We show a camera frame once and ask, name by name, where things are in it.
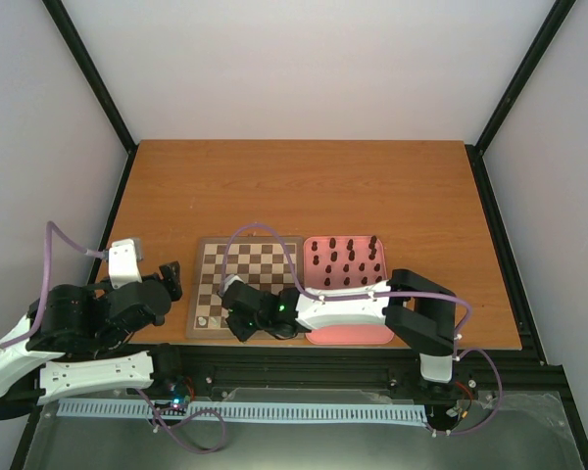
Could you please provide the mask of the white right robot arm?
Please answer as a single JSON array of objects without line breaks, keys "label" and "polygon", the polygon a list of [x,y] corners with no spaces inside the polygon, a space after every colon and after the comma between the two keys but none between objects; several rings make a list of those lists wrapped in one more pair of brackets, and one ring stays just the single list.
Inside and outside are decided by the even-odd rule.
[{"label": "white right robot arm", "polygon": [[421,377],[440,384],[452,381],[463,326],[456,321],[456,307],[471,314],[466,301],[407,269],[362,287],[304,289],[296,283],[277,294],[230,275],[220,286],[220,299],[228,312],[226,324],[240,342],[258,331],[290,339],[326,327],[383,326],[418,353]]}]

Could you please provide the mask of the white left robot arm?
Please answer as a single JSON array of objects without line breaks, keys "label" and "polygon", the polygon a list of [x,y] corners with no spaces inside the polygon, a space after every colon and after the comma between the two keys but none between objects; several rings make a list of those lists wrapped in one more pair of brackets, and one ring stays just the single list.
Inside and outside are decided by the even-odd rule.
[{"label": "white left robot arm", "polygon": [[51,289],[0,340],[0,421],[61,398],[112,389],[180,394],[184,370],[178,348],[122,351],[136,332],[163,325],[181,297],[176,261],[121,287],[104,279]]}]

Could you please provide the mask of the green lit circuit board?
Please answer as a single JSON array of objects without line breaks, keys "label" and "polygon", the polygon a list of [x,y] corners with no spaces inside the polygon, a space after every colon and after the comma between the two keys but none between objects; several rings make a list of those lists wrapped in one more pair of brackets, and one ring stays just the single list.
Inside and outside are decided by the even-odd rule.
[{"label": "green lit circuit board", "polygon": [[170,407],[181,409],[195,400],[195,390],[190,378],[182,378],[179,381],[169,385],[171,397],[169,399]]}]

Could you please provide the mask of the wooden chessboard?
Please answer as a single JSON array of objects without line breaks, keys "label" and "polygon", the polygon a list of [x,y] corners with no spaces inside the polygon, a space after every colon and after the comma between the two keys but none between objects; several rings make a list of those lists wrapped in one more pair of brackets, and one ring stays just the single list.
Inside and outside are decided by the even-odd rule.
[{"label": "wooden chessboard", "polygon": [[[238,275],[254,288],[279,293],[294,285],[289,262],[294,267],[302,260],[303,239],[287,237],[281,246],[270,236],[243,236],[233,243],[225,237],[205,237],[196,252],[192,278],[192,292],[188,308],[186,337],[190,340],[232,340],[233,334],[225,320],[228,312],[221,306],[221,279]],[[197,325],[197,318],[205,317],[206,327]],[[220,327],[213,328],[210,318],[218,317]]]}]

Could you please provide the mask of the pink piece tray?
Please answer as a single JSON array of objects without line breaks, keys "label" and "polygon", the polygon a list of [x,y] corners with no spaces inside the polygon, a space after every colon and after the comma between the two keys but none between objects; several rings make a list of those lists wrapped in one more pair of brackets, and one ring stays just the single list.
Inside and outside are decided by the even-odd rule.
[{"label": "pink piece tray", "polygon": [[[388,278],[383,245],[374,235],[310,237],[303,251],[306,288],[362,287]],[[317,346],[381,346],[392,338],[389,329],[374,325],[332,326],[306,335]]]}]

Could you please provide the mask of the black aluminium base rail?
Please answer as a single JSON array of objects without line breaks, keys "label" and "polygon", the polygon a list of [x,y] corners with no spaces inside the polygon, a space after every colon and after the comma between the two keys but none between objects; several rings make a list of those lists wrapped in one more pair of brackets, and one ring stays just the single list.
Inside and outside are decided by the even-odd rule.
[{"label": "black aluminium base rail", "polygon": [[450,384],[426,384],[417,354],[392,349],[305,349],[150,345],[171,361],[174,376],[201,398],[224,400],[238,389],[360,390],[392,400],[451,403],[461,397],[493,400],[512,393],[554,393],[571,400],[560,366],[524,352],[469,353]]}]

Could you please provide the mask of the left black frame post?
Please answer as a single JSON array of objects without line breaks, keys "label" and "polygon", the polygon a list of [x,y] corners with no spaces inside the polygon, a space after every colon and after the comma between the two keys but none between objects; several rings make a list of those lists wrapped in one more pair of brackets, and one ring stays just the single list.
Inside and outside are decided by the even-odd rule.
[{"label": "left black frame post", "polygon": [[42,0],[53,24],[58,29],[80,72],[97,99],[109,124],[115,131],[124,151],[132,156],[138,145],[134,141],[102,75],[98,71],[67,8],[60,0]]}]

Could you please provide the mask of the black frame post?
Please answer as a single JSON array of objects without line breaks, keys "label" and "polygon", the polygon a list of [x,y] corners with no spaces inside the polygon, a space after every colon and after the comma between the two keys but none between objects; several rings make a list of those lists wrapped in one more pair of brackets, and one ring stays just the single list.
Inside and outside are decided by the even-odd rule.
[{"label": "black frame post", "polygon": [[487,149],[494,141],[498,131],[511,112],[515,101],[537,69],[537,66],[549,49],[575,3],[575,0],[557,0],[553,3],[549,13],[540,25],[530,46],[516,68],[494,112],[474,144],[479,157],[485,155]]},{"label": "black frame post", "polygon": [[98,71],[67,8],[60,0],[42,0],[53,24],[58,29],[80,72],[97,99],[109,124],[115,131],[124,151],[132,156],[138,145],[134,141],[102,75]]}]

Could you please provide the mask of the right black frame post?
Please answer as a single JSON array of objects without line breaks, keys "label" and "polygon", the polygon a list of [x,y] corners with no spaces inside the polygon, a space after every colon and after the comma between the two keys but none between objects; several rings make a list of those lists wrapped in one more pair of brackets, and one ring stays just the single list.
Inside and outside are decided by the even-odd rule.
[{"label": "right black frame post", "polygon": [[549,13],[540,25],[530,46],[516,68],[494,112],[474,144],[479,157],[485,155],[487,149],[494,141],[498,131],[511,112],[515,101],[537,69],[537,66],[549,49],[575,3],[575,0],[557,0],[553,3]]}]

